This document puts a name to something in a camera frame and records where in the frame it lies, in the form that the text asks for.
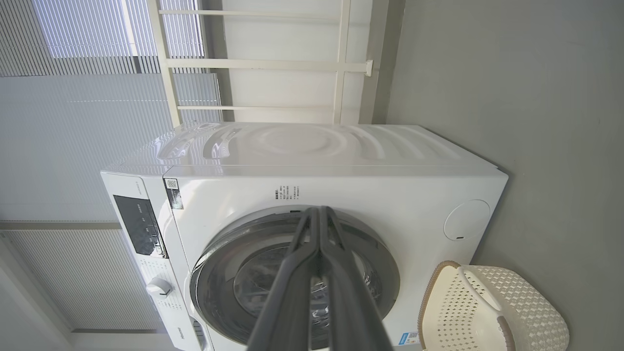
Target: washing machine door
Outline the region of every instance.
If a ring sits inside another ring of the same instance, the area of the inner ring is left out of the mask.
[[[193,269],[191,297],[214,330],[247,344],[305,206],[276,207],[246,216],[223,229]],[[399,270],[370,227],[336,211],[358,269],[385,317],[399,293]],[[312,349],[328,347],[328,288],[313,280],[310,291]]]

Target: white washing machine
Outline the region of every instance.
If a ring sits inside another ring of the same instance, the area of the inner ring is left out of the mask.
[[[302,210],[332,207],[393,345],[436,265],[468,264],[507,176],[418,126],[183,124],[102,171],[179,349],[244,350]],[[313,349],[327,287],[311,288]]]

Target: gray floor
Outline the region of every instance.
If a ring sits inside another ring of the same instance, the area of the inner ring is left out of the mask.
[[[407,0],[388,123],[510,180],[474,262],[513,269],[570,328],[621,350],[624,2]]]

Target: laundry basket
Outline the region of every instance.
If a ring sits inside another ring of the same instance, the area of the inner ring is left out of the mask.
[[[515,272],[452,261],[439,264],[418,318],[427,351],[564,351],[561,315]]]

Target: blue and white label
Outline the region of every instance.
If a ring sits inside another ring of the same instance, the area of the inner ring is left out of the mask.
[[[409,344],[419,344],[421,343],[420,339],[418,339],[418,332],[409,332],[403,333],[401,336],[401,341],[399,341],[399,345],[409,345]]]

